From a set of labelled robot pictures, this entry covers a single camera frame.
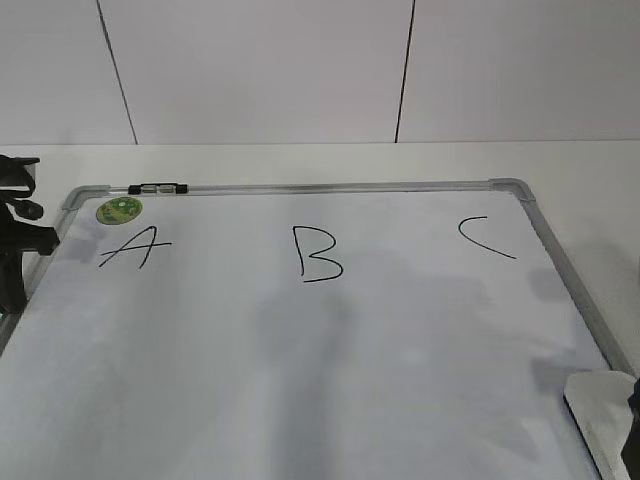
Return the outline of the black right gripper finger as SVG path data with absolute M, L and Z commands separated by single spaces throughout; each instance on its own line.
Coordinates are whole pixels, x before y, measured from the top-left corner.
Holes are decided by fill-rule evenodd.
M 628 405 L 633 415 L 633 420 L 628 437 L 621 451 L 621 458 L 625 465 L 640 464 L 639 394 L 640 381 L 637 380 L 634 385 L 633 393 L 628 398 Z

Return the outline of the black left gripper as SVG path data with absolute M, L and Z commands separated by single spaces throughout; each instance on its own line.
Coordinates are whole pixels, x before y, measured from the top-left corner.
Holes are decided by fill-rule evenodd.
M 31 199 L 38 157 L 1 155 L 1 312 L 20 313 L 26 305 L 23 254 L 51 255 L 60 243 L 54 227 L 32 224 L 44 208 Z

